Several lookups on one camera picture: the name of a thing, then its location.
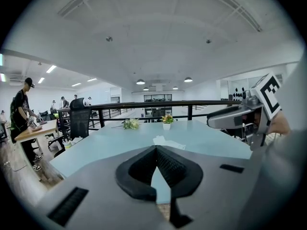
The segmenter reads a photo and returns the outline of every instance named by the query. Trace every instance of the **white flower pot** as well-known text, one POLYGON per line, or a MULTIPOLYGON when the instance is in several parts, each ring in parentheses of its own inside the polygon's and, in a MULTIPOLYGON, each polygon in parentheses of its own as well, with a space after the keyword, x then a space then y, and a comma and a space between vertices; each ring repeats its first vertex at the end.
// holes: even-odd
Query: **white flower pot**
POLYGON ((164 130, 170 130, 170 128, 171 128, 171 124, 164 124, 163 123, 163 129, 164 130))

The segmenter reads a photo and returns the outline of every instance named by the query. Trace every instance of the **white ceiling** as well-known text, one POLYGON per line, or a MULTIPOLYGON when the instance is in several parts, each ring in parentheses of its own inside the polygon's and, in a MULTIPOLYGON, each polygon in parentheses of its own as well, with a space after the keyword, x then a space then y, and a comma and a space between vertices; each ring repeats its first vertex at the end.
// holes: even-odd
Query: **white ceiling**
POLYGON ((36 0, 4 48, 137 92, 297 61, 296 39, 274 0, 36 0))
POLYGON ((0 72, 6 75, 8 84, 13 82, 10 79, 19 79, 23 82, 23 80, 28 77, 33 80, 36 87, 50 87, 56 89, 79 90, 84 87, 102 83, 98 79, 88 82, 87 80, 91 79, 91 77, 59 67, 56 67, 50 73, 46 73, 52 64, 21 57, 4 55, 2 64, 3 66, 0 66, 0 72), (45 79, 39 84, 38 81, 41 77, 45 79), (72 87, 73 84, 79 82, 81 83, 80 85, 72 87))

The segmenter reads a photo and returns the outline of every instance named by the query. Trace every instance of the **railing post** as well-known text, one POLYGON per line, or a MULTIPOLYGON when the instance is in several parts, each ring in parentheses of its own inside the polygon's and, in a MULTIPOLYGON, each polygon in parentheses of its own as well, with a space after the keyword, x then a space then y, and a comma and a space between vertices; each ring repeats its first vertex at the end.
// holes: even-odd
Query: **railing post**
MULTIPOLYGON (((93 118, 93 112, 91 111, 91 118, 93 118)), ((94 120, 92 120, 93 128, 95 128, 94 120)))
POLYGON ((61 124, 62 134, 64 135, 65 138, 67 138, 66 127, 64 125, 64 120, 63 120, 63 112, 59 112, 59 123, 61 124))
POLYGON ((100 121, 100 127, 103 128, 105 126, 104 122, 104 116, 102 110, 98 110, 98 115, 99 115, 99 121, 100 121))
POLYGON ((188 105, 188 120, 192 120, 193 106, 188 105))

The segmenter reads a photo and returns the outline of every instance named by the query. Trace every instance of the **light blue table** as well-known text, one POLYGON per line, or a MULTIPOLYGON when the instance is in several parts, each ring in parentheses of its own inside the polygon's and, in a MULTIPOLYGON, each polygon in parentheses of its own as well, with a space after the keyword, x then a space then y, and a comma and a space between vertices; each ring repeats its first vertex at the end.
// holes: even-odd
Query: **light blue table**
MULTIPOLYGON (((164 136, 186 145, 187 151, 232 158, 249 159, 249 146, 197 120, 174 122, 170 130, 162 123, 142 123, 138 130, 104 127, 81 140, 50 161, 64 177, 81 167, 126 151, 154 145, 153 138, 164 136)), ((170 188, 159 170, 153 174, 152 186, 157 189, 157 203, 170 201, 170 188)))

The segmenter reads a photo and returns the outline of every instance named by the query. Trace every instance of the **white table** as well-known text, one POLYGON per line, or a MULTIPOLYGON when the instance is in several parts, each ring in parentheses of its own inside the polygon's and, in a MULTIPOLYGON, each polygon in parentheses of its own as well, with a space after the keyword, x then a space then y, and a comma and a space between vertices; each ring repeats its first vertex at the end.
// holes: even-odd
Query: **white table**
POLYGON ((56 120, 51 120, 48 121, 46 124, 42 125, 42 128, 40 130, 37 131, 32 131, 32 129, 30 127, 28 127, 28 129, 26 129, 25 131, 23 131, 21 134, 19 134, 15 140, 16 140, 16 147, 17 149, 20 151, 21 156, 24 158, 24 161, 26 162, 26 164, 29 166, 29 168, 31 168, 31 171, 33 172, 33 175, 40 181, 41 178, 39 178, 39 176, 36 174, 36 172, 33 170, 32 165, 30 163, 30 161, 28 160, 24 149, 21 145, 21 142, 27 141, 27 140, 31 140, 31 139, 36 139, 38 148, 40 150, 41 153, 42 149, 41 146, 38 142, 38 138, 39 137, 44 137, 45 135, 49 135, 49 134, 53 134, 54 132, 57 132, 57 134, 59 135, 59 130, 58 130, 58 126, 57 126, 57 121, 56 120))
MULTIPOLYGON (((174 122, 170 130, 163 130, 162 123, 142 123, 138 130, 106 126, 67 149, 50 163, 65 178, 96 160, 154 145, 153 138, 156 136, 164 136, 166 140, 186 145, 187 151, 242 159, 251 156, 247 144, 204 123, 191 120, 174 122)), ((167 203, 170 189, 158 169, 153 174, 152 186, 157 189, 157 203, 167 203)))

